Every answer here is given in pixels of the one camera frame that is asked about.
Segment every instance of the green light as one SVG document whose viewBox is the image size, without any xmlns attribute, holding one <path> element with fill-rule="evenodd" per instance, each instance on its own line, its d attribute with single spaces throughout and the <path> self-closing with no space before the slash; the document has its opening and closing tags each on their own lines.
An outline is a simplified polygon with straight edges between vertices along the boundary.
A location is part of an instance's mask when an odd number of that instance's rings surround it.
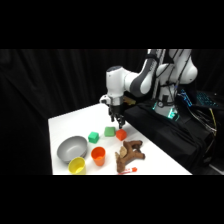
<svg viewBox="0 0 224 224">
<path fill-rule="evenodd" d="M 169 119 L 173 119 L 175 117 L 175 113 L 173 112 L 173 108 L 170 109 L 170 113 L 168 115 Z"/>
<path fill-rule="evenodd" d="M 156 104 L 157 104 L 157 103 L 155 103 L 154 107 L 152 108 L 153 110 L 155 110 L 155 108 L 156 108 Z"/>
</svg>

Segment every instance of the table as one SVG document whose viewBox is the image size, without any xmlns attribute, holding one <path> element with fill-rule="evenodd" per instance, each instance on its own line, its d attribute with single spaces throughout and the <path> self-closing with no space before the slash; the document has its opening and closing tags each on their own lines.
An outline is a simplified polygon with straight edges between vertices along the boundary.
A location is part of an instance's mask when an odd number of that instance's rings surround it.
<svg viewBox="0 0 224 224">
<path fill-rule="evenodd" d="M 54 175 L 71 175 L 68 171 L 68 165 L 57 157 L 57 149 L 60 144 L 72 136 L 83 136 L 88 140 L 91 132 L 98 132 L 100 140 L 97 144 L 88 143 L 88 152 L 85 157 L 87 175 L 116 174 L 115 152 L 120 151 L 123 142 L 118 140 L 116 136 L 109 138 L 104 136 L 105 127 L 115 127 L 116 130 L 119 130 L 118 123 L 111 122 L 106 105 L 97 104 L 55 117 L 49 119 L 48 123 Z M 138 168 L 138 172 L 127 175 L 191 175 L 130 124 L 126 123 L 123 129 L 128 136 L 125 141 L 143 141 L 141 151 L 146 155 L 145 160 L 135 160 L 127 165 L 126 168 Z M 106 162 L 103 167 L 97 167 L 91 158 L 91 151 L 98 146 L 106 150 Z"/>
</svg>

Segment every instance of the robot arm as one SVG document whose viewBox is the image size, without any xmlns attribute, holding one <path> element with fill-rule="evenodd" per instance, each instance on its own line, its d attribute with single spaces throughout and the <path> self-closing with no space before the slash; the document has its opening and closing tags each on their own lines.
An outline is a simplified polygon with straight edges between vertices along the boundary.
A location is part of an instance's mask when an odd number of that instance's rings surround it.
<svg viewBox="0 0 224 224">
<path fill-rule="evenodd" d="M 170 49 L 169 55 L 173 63 L 162 64 L 165 49 L 149 49 L 142 71 L 137 74 L 125 70 L 121 66 L 112 67 L 107 71 L 107 95 L 100 99 L 101 103 L 109 105 L 109 115 L 122 128 L 125 124 L 123 116 L 123 96 L 128 91 L 136 97 L 144 96 L 149 92 L 152 79 L 156 73 L 154 98 L 158 85 L 160 95 L 153 108 L 157 114 L 174 119 L 177 115 L 175 97 L 179 84 L 193 82 L 198 74 L 197 68 L 191 60 L 192 49 Z"/>
<path fill-rule="evenodd" d="M 142 97 L 151 89 L 152 79 L 157 68 L 163 63 L 165 49 L 148 49 L 148 55 L 142 71 L 137 74 L 127 71 L 121 66 L 107 70 L 107 95 L 100 99 L 100 103 L 109 105 L 109 115 L 112 121 L 116 118 L 119 127 L 125 124 L 123 117 L 123 97 L 128 91 L 136 97 Z"/>
</svg>

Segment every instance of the bowl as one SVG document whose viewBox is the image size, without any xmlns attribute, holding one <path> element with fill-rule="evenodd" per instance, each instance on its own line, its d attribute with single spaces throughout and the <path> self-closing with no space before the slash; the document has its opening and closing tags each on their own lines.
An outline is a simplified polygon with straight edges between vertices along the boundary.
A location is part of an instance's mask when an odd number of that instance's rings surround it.
<svg viewBox="0 0 224 224">
<path fill-rule="evenodd" d="M 77 157 L 84 158 L 87 153 L 87 144 L 87 140 L 81 136 L 71 137 L 59 146 L 58 158 L 67 164 Z"/>
</svg>

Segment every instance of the cable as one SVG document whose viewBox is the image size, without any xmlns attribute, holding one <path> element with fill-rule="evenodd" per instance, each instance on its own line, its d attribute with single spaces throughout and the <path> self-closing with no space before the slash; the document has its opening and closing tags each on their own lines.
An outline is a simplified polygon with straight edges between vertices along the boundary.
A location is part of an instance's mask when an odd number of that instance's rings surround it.
<svg viewBox="0 0 224 224">
<path fill-rule="evenodd" d="M 176 57 L 177 52 L 179 51 L 179 49 L 176 50 L 174 56 L 172 57 L 172 60 Z M 157 79 L 167 70 L 167 68 L 171 65 L 171 63 L 169 63 L 166 68 L 162 71 L 162 73 L 157 77 Z"/>
<path fill-rule="evenodd" d="M 195 115 L 191 110 L 190 110 L 190 108 L 189 107 L 187 107 L 188 108 L 188 110 L 189 110 L 189 112 L 191 113 L 191 115 L 195 118 L 195 119 L 197 119 L 206 129 L 209 129 L 212 133 L 213 133 L 213 135 L 215 136 L 215 133 L 217 132 L 217 130 L 216 129 L 214 129 L 214 128 L 212 128 L 212 127 L 210 127 L 209 125 L 207 125 L 206 123 L 204 123 L 200 118 L 198 118 L 197 117 L 197 115 Z"/>
<path fill-rule="evenodd" d="M 217 135 L 217 124 L 216 124 L 216 120 L 215 120 L 215 116 L 214 116 L 214 113 L 213 113 L 213 110 L 211 108 L 209 108 L 209 110 L 211 111 L 211 114 L 212 114 L 212 118 L 213 118 L 213 121 L 214 121 L 214 125 L 215 125 L 215 129 L 216 129 L 216 132 L 215 132 L 215 137 Z"/>
</svg>

